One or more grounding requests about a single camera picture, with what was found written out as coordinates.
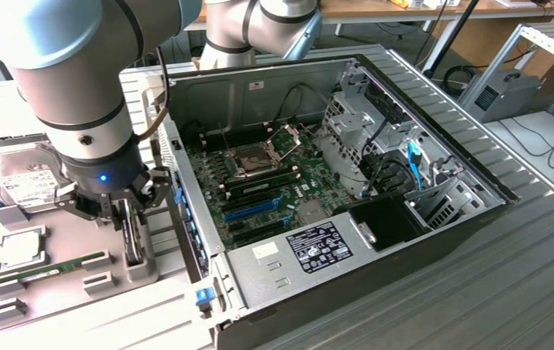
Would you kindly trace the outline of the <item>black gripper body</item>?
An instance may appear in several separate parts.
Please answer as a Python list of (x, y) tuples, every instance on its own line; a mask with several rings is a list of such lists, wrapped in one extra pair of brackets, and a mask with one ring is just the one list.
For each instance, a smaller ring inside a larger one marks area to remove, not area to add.
[(132, 136), (111, 155), (81, 160), (60, 153), (68, 177), (77, 184), (77, 192), (99, 199), (101, 194), (121, 193), (133, 187), (140, 190), (149, 181), (149, 172), (139, 151), (139, 139)]

